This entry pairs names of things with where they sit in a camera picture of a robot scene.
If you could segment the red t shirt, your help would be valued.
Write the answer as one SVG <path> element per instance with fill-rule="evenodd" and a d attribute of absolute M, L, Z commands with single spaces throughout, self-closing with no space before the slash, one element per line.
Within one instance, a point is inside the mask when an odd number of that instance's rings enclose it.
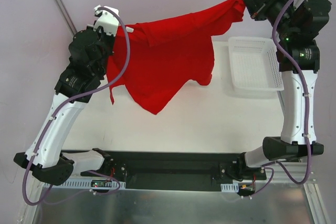
<path fill-rule="evenodd" d="M 243 0 L 147 23 L 131 24 L 130 61 L 110 89 L 125 86 L 140 107 L 158 114 L 189 80 L 207 86 L 214 68 L 213 36 L 242 22 Z"/>

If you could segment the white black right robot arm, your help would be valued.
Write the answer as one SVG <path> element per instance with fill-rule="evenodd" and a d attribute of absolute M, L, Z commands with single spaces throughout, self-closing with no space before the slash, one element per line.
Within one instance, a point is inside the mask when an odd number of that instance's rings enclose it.
<path fill-rule="evenodd" d="M 313 122 L 315 84 L 320 69 L 316 37 L 328 23 L 329 0 L 243 0 L 253 20 L 272 25 L 283 81 L 284 123 L 280 136 L 267 136 L 261 147 L 243 152 L 225 169 L 226 176 L 248 179 L 268 164 L 306 158 L 310 164 L 324 146 L 317 142 Z"/>

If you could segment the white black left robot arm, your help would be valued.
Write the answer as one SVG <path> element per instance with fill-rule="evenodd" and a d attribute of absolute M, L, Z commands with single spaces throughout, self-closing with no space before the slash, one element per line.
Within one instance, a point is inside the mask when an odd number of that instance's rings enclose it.
<path fill-rule="evenodd" d="M 14 162 L 41 182 L 63 184 L 77 167 L 77 159 L 65 157 L 62 146 L 79 113 L 85 108 L 107 72 L 114 36 L 102 26 L 77 32 L 69 45 L 69 65 L 55 86 L 52 105 L 39 136 Z"/>

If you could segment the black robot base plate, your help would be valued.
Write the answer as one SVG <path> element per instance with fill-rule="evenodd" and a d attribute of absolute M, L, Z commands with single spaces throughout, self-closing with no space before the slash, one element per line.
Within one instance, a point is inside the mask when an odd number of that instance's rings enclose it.
<path fill-rule="evenodd" d="M 240 168 L 237 153 L 165 153 L 109 151 L 112 175 L 127 189 L 220 191 L 237 180 L 265 180 L 260 168 Z"/>

